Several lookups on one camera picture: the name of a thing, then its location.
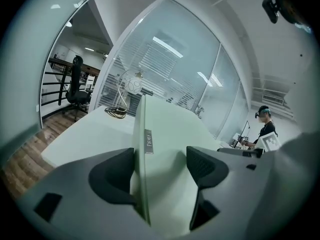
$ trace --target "table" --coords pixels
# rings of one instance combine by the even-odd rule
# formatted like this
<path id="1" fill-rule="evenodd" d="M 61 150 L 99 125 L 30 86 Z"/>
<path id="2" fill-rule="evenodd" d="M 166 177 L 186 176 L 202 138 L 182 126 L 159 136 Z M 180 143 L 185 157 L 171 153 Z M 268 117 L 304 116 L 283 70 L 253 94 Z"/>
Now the table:
<path id="1" fill-rule="evenodd" d="M 187 146 L 216 151 L 220 142 L 214 140 L 203 122 L 192 111 L 165 102 L 154 96 L 142 96 L 132 143 L 140 157 L 139 170 L 143 216 L 164 238 L 175 238 L 190 232 L 198 187 L 187 168 Z M 145 153 L 144 131 L 152 134 L 153 153 Z"/>
<path id="2" fill-rule="evenodd" d="M 135 118 L 117 119 L 100 106 L 66 129 L 42 153 L 53 167 L 92 157 L 104 152 L 129 148 Z"/>

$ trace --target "man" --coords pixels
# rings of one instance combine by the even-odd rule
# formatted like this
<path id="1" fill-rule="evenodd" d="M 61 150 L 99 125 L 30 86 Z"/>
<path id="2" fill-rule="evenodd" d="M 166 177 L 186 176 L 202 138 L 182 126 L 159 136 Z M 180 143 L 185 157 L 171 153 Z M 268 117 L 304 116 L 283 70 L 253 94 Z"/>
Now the man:
<path id="1" fill-rule="evenodd" d="M 257 117 L 258 117 L 259 123 L 264 123 L 264 127 L 261 129 L 261 131 L 259 133 L 259 138 L 261 136 L 267 135 L 272 132 L 274 132 L 276 134 L 276 136 L 278 136 L 278 134 L 276 133 L 276 127 L 275 127 L 274 123 L 272 122 L 271 113 L 270 113 L 270 109 L 268 106 L 265 106 L 265 105 L 261 106 L 259 108 L 259 111 L 257 113 L 255 113 L 255 118 L 257 118 Z M 241 142 L 241 144 L 245 145 L 247 147 L 250 147 L 250 148 L 254 148 L 255 145 L 257 144 L 259 138 L 257 138 L 254 141 L 254 143 L 243 140 Z"/>

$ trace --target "ceiling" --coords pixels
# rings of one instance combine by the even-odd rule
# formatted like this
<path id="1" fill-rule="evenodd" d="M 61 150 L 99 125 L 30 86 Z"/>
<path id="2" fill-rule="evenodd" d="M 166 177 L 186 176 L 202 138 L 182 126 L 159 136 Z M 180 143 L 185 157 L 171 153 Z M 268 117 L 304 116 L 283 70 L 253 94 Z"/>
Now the ceiling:
<path id="1" fill-rule="evenodd" d="M 110 45 L 87 3 L 73 16 L 70 29 L 84 46 L 100 53 L 109 53 Z"/>
<path id="2" fill-rule="evenodd" d="M 283 99 L 318 49 L 311 34 L 281 15 L 276 24 L 271 23 L 262 1 L 207 0 L 222 12 L 242 42 L 250 62 L 255 102 L 262 102 L 262 94 Z M 289 110 L 286 104 L 283 109 Z"/>

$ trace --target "white chair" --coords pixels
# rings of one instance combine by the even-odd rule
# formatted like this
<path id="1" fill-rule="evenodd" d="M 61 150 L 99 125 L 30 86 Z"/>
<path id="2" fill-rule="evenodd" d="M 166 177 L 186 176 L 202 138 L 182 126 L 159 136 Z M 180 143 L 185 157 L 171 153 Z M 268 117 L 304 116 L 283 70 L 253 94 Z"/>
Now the white chair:
<path id="1" fill-rule="evenodd" d="M 88 75 L 88 77 L 86 79 L 86 82 L 85 82 L 84 91 L 86 91 L 88 85 L 90 85 L 90 89 L 89 90 L 91 91 L 91 89 L 92 89 L 92 87 L 94 85 L 95 78 L 96 78 L 95 76 Z"/>

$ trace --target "black railing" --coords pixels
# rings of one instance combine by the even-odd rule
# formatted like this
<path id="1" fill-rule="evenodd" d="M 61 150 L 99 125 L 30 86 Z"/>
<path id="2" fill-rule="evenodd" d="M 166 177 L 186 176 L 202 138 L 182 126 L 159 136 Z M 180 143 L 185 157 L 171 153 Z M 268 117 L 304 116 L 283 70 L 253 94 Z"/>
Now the black railing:
<path id="1" fill-rule="evenodd" d="M 50 95 L 50 94 L 58 94 L 60 93 L 59 90 L 56 90 L 56 91 L 50 91 L 50 92 L 45 92 L 45 93 L 42 93 L 41 96 L 46 96 L 46 95 Z"/>
<path id="2" fill-rule="evenodd" d="M 63 73 L 54 73 L 54 72 L 45 72 L 46 75 L 58 75 L 58 76 L 63 76 Z"/>
<path id="3" fill-rule="evenodd" d="M 47 105 L 47 104 L 50 104 L 50 103 L 54 103 L 54 102 L 58 102 L 58 105 L 61 106 L 61 101 L 66 99 L 66 97 L 62 98 L 62 95 L 63 95 L 63 93 L 66 93 L 68 91 L 66 89 L 64 90 L 64 86 L 70 84 L 70 83 L 66 83 L 65 82 L 67 76 L 71 77 L 71 75 L 67 74 L 67 73 L 68 73 L 67 68 L 64 69 L 63 73 L 45 72 L 45 74 L 47 74 L 47 75 L 62 76 L 62 79 L 61 79 L 61 82 L 44 82 L 42 84 L 43 86 L 60 85 L 60 90 L 42 93 L 41 96 L 46 96 L 46 95 L 51 95 L 51 94 L 59 94 L 59 97 L 58 97 L 58 99 L 53 99 L 53 100 L 50 100 L 50 101 L 43 102 L 43 103 L 41 103 L 41 106 L 44 106 L 44 105 Z M 80 82 L 79 85 L 80 86 L 84 86 L 84 85 L 86 85 L 86 83 Z"/>
<path id="4" fill-rule="evenodd" d="M 66 97 L 64 97 L 64 98 L 61 98 L 61 99 L 54 99 L 54 100 L 50 100 L 50 101 L 47 101 L 47 102 L 44 102 L 44 103 L 41 103 L 41 106 L 44 106 L 44 105 L 47 105 L 47 104 L 50 104 L 50 103 L 54 103 L 54 102 L 61 102 L 61 100 L 64 100 L 64 99 L 66 99 Z"/>

